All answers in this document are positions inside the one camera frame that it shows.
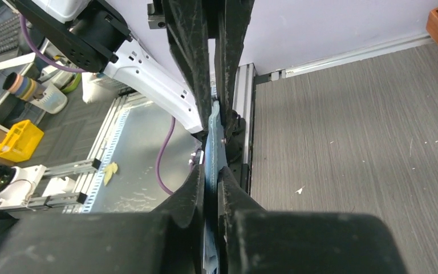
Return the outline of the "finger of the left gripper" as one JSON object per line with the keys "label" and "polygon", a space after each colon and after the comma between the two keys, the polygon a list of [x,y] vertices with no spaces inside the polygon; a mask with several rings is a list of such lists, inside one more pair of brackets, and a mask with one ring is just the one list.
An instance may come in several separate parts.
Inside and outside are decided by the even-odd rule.
{"label": "finger of the left gripper", "polygon": [[208,26],[201,1],[163,0],[171,54],[196,102],[200,122],[208,131],[212,101],[208,53]]}
{"label": "finger of the left gripper", "polygon": [[251,20],[254,0],[218,3],[214,66],[224,137],[229,139],[236,127],[233,119],[236,73],[244,49],[244,39]]}

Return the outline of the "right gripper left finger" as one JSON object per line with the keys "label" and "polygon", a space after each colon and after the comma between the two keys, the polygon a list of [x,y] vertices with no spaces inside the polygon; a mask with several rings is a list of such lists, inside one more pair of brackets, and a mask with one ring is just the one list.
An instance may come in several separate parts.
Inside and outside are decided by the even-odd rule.
{"label": "right gripper left finger", "polygon": [[204,168],[151,212],[31,214],[0,247],[0,273],[201,273]]}

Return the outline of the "blue leather card holder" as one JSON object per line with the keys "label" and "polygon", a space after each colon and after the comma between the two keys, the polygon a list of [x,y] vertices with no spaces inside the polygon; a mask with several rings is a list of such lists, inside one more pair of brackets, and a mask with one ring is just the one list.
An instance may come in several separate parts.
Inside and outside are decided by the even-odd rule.
{"label": "blue leather card holder", "polygon": [[218,247],[218,173],[227,165],[224,129],[221,125],[220,104],[212,103],[208,119],[209,133],[206,140],[204,169],[204,250],[202,264],[206,273],[220,273]]}

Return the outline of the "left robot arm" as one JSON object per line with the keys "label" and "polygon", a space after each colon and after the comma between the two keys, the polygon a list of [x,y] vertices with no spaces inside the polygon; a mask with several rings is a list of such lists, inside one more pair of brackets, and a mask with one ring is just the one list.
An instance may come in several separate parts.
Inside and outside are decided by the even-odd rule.
{"label": "left robot arm", "polygon": [[131,1],[16,1],[36,27],[73,64],[100,72],[140,91],[180,121],[191,134],[209,132],[212,111],[208,41],[216,41],[214,66],[220,117],[230,138],[238,124],[234,83],[253,1],[153,1],[153,25],[167,33],[183,80],[158,64],[132,35]]}

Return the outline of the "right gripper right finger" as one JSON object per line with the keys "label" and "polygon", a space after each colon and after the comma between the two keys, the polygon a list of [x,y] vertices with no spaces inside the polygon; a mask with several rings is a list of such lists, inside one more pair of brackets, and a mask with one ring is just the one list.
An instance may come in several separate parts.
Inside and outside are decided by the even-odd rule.
{"label": "right gripper right finger", "polygon": [[221,273],[405,273],[390,229],[376,216],[268,211],[218,176]]}

